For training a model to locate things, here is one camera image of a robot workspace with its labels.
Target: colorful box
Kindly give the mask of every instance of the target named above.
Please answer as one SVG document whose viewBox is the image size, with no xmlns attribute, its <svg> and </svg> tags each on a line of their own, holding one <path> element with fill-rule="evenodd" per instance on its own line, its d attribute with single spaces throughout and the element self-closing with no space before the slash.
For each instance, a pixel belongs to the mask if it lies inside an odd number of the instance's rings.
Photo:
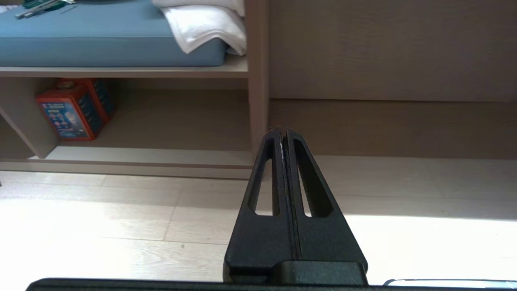
<svg viewBox="0 0 517 291">
<path fill-rule="evenodd" d="M 92 101 L 102 119 L 103 124 L 110 121 L 111 117 L 115 113 L 115 105 L 108 94 L 104 81 L 97 78 L 82 78 L 82 79 L 58 79 L 56 87 L 58 88 L 69 88 L 76 84 L 85 85 L 92 97 Z"/>
<path fill-rule="evenodd" d="M 52 89 L 38 95 L 36 101 L 62 140 L 93 140 L 102 128 L 102 120 L 84 85 Z"/>
</svg>

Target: box label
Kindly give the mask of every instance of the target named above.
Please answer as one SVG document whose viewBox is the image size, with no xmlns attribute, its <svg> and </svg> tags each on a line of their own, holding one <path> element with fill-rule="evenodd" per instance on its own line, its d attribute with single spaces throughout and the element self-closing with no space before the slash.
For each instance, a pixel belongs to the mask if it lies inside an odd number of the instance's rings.
<svg viewBox="0 0 517 291">
<path fill-rule="evenodd" d="M 89 137 L 72 103 L 45 102 L 41 103 L 41 106 L 59 136 L 63 138 Z"/>
</svg>

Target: wooden panel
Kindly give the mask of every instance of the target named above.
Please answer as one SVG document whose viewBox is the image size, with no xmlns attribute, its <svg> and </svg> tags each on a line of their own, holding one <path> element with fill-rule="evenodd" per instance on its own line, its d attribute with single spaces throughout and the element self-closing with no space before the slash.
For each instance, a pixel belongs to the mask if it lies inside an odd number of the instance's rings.
<svg viewBox="0 0 517 291">
<path fill-rule="evenodd" d="M 167 167 L 163 165 L 110 165 L 110 164 L 79 164 L 79 163 L 45 163 L 36 160 L 24 162 L 0 161 L 0 170 L 11 171 L 38 171 L 38 172 L 66 172 L 66 173 L 101 173 L 124 174 L 141 176 L 169 176 L 169 177 L 199 177 L 248 179 L 251 167 L 248 169 L 223 169 L 202 167 Z"/>
<path fill-rule="evenodd" d="M 57 145 L 55 133 L 40 111 L 35 97 L 52 79 L 0 78 L 0 114 L 40 158 Z"/>
<path fill-rule="evenodd" d="M 245 78 L 120 78 L 111 79 L 120 90 L 247 90 Z"/>
<path fill-rule="evenodd" d="M 269 106 L 269 0 L 246 0 L 251 142 L 255 152 L 266 133 Z"/>
<path fill-rule="evenodd" d="M 271 1 L 271 98 L 502 101 L 515 0 Z"/>
<path fill-rule="evenodd" d="M 245 151 L 165 150 L 57 146 L 46 162 L 97 164 L 152 164 L 157 166 L 250 168 L 251 156 Z"/>
<path fill-rule="evenodd" d="M 32 156 L 32 150 L 0 116 L 0 159 L 26 159 Z"/>
<path fill-rule="evenodd" d="M 17 171 L 0 171 L 0 176 L 2 177 L 2 181 L 6 183 L 41 183 L 81 186 L 100 186 L 106 178 L 106 175 L 33 173 Z"/>
<path fill-rule="evenodd" d="M 0 77 L 246 78 L 246 57 L 228 55 L 218 67 L 0 67 Z"/>
<path fill-rule="evenodd" d="M 240 192 L 244 194 L 248 180 L 225 180 L 225 179 L 193 179 L 193 178 L 170 178 L 170 177 L 139 177 L 139 176 L 113 176 L 109 175 L 103 181 L 102 186 L 106 187 L 130 187 L 130 188 L 153 188 L 187 190 L 198 192 Z"/>
</svg>

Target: shelf board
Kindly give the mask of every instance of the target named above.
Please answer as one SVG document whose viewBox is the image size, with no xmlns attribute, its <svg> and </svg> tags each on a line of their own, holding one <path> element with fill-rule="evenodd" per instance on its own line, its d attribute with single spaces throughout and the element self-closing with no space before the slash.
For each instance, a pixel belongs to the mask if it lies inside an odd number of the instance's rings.
<svg viewBox="0 0 517 291">
<path fill-rule="evenodd" d="M 32 156 L 34 153 L 7 121 L 0 116 L 0 159 L 26 159 Z"/>
<path fill-rule="evenodd" d="M 227 55 L 217 67 L 0 67 L 0 77 L 247 78 L 246 56 Z"/>
<path fill-rule="evenodd" d="M 93 141 L 62 146 L 250 151 L 246 90 L 128 90 Z"/>
<path fill-rule="evenodd" d="M 251 152 L 57 146 L 46 162 L 250 169 Z"/>
<path fill-rule="evenodd" d="M 134 176 L 165 176 L 192 178 L 248 179 L 251 168 L 210 168 L 147 164 L 101 164 L 71 161 L 4 161 L 0 159 L 0 170 L 35 171 L 62 173 L 117 174 Z"/>
</svg>

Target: green object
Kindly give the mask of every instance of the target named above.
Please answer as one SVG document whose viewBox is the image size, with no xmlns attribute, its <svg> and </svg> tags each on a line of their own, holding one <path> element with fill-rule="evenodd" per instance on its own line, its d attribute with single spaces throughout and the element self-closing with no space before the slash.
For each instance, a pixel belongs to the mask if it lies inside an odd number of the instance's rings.
<svg viewBox="0 0 517 291">
<path fill-rule="evenodd" d="M 23 3 L 23 7 L 25 9 L 31 9 L 38 5 L 41 5 L 41 4 L 50 2 L 50 1 L 53 1 L 53 0 L 25 0 L 25 2 Z M 65 6 L 66 4 L 67 4 L 66 2 L 61 1 L 60 3 L 45 9 L 45 11 L 57 10 L 57 9 L 60 9 L 61 7 Z"/>
</svg>

